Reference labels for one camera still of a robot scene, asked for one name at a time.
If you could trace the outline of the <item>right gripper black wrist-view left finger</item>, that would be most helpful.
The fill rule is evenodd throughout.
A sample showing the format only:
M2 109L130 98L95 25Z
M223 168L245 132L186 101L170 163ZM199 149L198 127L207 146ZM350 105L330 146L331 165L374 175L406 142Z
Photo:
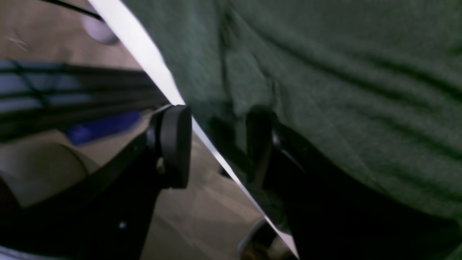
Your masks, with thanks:
M1 216L1 258L137 260L163 189L185 189L191 109L169 105L89 178L30 208Z

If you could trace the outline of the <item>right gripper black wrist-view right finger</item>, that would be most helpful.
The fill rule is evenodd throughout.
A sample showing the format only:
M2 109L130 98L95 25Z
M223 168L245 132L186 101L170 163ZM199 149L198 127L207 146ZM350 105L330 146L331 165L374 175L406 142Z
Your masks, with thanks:
M356 181L269 109L246 128L253 181L281 201L301 260L442 260L461 245L455 221Z

